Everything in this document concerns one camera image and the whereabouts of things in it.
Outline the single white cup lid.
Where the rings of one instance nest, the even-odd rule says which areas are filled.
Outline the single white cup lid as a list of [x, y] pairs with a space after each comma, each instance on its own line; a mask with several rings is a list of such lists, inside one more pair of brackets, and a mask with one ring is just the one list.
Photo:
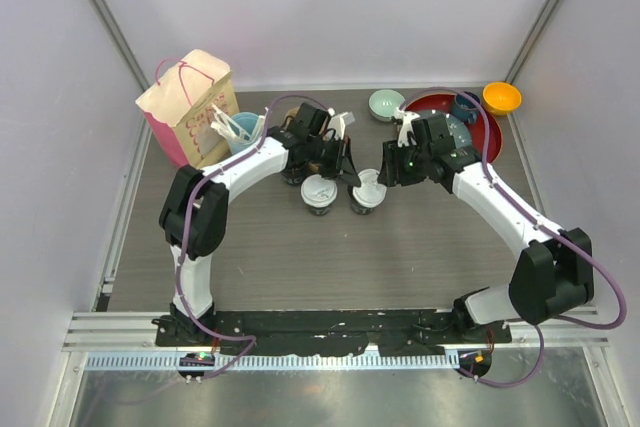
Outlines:
[[318, 174], [307, 177], [301, 184], [302, 200], [307, 198], [318, 201], [321, 199], [333, 199], [335, 201], [337, 195], [337, 183]]

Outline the black paper coffee cup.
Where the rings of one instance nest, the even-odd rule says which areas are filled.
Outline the black paper coffee cup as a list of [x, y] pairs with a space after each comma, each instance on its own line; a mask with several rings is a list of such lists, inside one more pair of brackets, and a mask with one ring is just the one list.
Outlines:
[[353, 192], [351, 195], [350, 207], [358, 215], [371, 214], [382, 202], [383, 197], [362, 197]]

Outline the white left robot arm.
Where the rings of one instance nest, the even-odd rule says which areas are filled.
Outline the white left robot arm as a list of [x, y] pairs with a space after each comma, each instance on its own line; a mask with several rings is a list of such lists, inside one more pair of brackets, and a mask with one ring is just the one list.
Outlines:
[[346, 134], [353, 122], [350, 112], [303, 102], [293, 118], [269, 128], [240, 153], [204, 169], [178, 170], [159, 224], [175, 263], [171, 312], [182, 317], [177, 330], [187, 343], [200, 346], [212, 336], [211, 258], [224, 239], [231, 202], [271, 175], [310, 164], [322, 179], [360, 186]]

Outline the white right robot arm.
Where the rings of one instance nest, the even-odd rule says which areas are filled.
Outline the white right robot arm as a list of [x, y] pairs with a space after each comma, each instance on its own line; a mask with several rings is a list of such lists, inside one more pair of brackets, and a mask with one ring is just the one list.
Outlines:
[[454, 301], [451, 327], [457, 338], [475, 341], [498, 321], [538, 325], [592, 300], [593, 268], [577, 253], [591, 251], [583, 230], [565, 230], [524, 202], [483, 163], [474, 146], [456, 145], [444, 114], [423, 118], [395, 111], [393, 121], [398, 137], [383, 144], [379, 183], [395, 187], [431, 180], [441, 185], [472, 207], [516, 259], [508, 284]]

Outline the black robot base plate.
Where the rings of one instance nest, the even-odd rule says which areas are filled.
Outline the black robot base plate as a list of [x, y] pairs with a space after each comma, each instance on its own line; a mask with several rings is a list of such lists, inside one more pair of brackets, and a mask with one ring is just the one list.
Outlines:
[[384, 356], [442, 353], [447, 344], [507, 344], [511, 331], [501, 322], [458, 327], [450, 311], [330, 310], [217, 311], [202, 323], [223, 335], [218, 340], [201, 331], [184, 314], [171, 312], [152, 320], [159, 347], [215, 347], [235, 356], [256, 338], [256, 356], [359, 356], [374, 344]]

